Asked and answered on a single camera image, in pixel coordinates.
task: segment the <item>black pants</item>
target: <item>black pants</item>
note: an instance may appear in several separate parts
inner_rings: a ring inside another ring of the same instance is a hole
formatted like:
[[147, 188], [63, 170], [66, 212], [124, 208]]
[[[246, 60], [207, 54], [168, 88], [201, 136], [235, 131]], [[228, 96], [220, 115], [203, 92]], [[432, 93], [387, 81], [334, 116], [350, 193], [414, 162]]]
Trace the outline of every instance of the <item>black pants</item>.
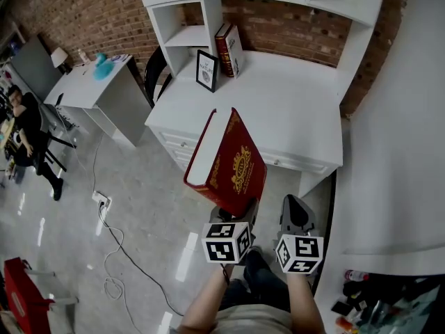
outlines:
[[244, 278], [249, 284], [251, 293], [247, 292], [240, 280], [231, 281], [219, 310], [235, 305], [266, 304], [290, 313], [287, 284], [270, 270], [258, 251], [250, 251], [246, 256]]
[[59, 185], [59, 179], [52, 171], [49, 164], [45, 162], [45, 152], [48, 145], [48, 136], [44, 132], [39, 132], [29, 140], [31, 146], [33, 146], [33, 154], [28, 157], [26, 148], [21, 145], [17, 150], [14, 160], [18, 166], [29, 167], [34, 166], [35, 173], [45, 177], [52, 185], [53, 189], [56, 189]]

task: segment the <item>tiled floor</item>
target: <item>tiled floor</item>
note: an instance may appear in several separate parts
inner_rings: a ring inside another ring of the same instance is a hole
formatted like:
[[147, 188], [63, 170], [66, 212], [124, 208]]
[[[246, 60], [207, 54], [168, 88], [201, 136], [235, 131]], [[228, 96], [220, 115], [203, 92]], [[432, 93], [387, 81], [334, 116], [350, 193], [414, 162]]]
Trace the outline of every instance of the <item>tiled floor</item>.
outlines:
[[[77, 136], [77, 152], [88, 175], [73, 151], [62, 150], [65, 155], [61, 159], [68, 172], [61, 175], [65, 188], [60, 202], [50, 198], [49, 183], [36, 176], [32, 168], [20, 185], [6, 181], [6, 189], [0, 189], [1, 263], [20, 256], [34, 269], [54, 270], [57, 279], [38, 280], [41, 290], [56, 297], [70, 291], [79, 297], [80, 303], [68, 308], [67, 313], [60, 309], [49, 313], [53, 333], [137, 333], [131, 327], [123, 299], [109, 300], [104, 292], [103, 261], [115, 250], [116, 243], [108, 230], [98, 225], [97, 203], [91, 199], [92, 164], [101, 136], [99, 132]], [[164, 286], [171, 304], [184, 312], [214, 267], [206, 263], [199, 240], [212, 203], [183, 185], [183, 173], [149, 129], [140, 146], [132, 151], [120, 148], [105, 135], [95, 173], [96, 190], [112, 198], [106, 215], [108, 224], [122, 229], [124, 248]], [[273, 256], [272, 240], [280, 227], [283, 197], [297, 194], [298, 184], [298, 172], [268, 169], [254, 228], [256, 244], [263, 247], [268, 258]], [[325, 180], [305, 197], [321, 227], [327, 216], [329, 193], [330, 180]], [[161, 290], [122, 252], [112, 255], [107, 266], [112, 276], [125, 283], [127, 304], [140, 331], [164, 333], [172, 310]], [[173, 315], [170, 325], [176, 326], [179, 321], [179, 316]]]

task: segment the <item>jeans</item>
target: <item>jeans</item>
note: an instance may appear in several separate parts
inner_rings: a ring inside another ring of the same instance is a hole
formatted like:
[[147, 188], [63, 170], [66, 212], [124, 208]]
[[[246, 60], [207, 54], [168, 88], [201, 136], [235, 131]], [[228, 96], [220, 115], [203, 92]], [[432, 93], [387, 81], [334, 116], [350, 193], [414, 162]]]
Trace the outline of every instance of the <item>jeans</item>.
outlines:
[[291, 312], [287, 284], [272, 273], [266, 261], [256, 250], [246, 255], [244, 278], [251, 293], [247, 292], [241, 280], [231, 281], [224, 293], [219, 310], [235, 305], [266, 304]]

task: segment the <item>person's leg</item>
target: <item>person's leg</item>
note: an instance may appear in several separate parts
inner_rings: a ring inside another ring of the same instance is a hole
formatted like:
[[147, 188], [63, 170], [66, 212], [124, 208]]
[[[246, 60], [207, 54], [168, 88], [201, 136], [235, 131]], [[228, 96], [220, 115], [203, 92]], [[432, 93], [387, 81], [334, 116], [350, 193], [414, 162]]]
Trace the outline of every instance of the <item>person's leg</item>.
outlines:
[[244, 278], [258, 302], [287, 312], [291, 311], [287, 284], [270, 270], [261, 253], [255, 249], [246, 255]]
[[238, 278], [230, 281], [221, 301], [220, 309], [224, 310], [235, 305], [253, 304], [254, 299]]
[[41, 140], [40, 143], [35, 143], [36, 148], [34, 149], [33, 153], [33, 164], [35, 167], [35, 174], [36, 175], [42, 175], [45, 177], [50, 185], [52, 185], [54, 190], [53, 199], [59, 200], [62, 196], [62, 186], [63, 186], [63, 180], [61, 178], [57, 178], [57, 176], [54, 174], [51, 167], [49, 167], [49, 164], [45, 162], [45, 147], [42, 143], [46, 142], [45, 140]]

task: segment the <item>framed picture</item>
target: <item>framed picture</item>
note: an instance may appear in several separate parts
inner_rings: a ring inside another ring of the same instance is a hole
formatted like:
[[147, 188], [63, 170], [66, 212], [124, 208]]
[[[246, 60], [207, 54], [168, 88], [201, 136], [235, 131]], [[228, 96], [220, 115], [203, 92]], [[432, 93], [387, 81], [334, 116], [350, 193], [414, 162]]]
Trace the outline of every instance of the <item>framed picture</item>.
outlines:
[[201, 49], [197, 51], [196, 59], [196, 82], [214, 93], [218, 73], [218, 59]]

